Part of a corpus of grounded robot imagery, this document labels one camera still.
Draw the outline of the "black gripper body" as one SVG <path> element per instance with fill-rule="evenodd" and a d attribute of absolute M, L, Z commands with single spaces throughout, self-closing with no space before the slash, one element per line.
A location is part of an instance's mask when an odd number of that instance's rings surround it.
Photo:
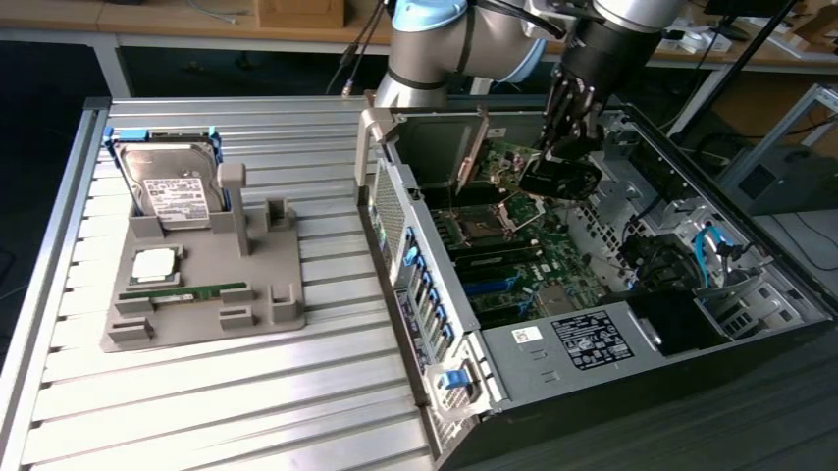
<path fill-rule="evenodd" d="M 577 22 L 561 59 L 561 70 L 579 79 L 606 101 L 626 80 L 645 68 L 660 44 L 657 32 L 640 32 L 618 24 L 582 19 Z"/>

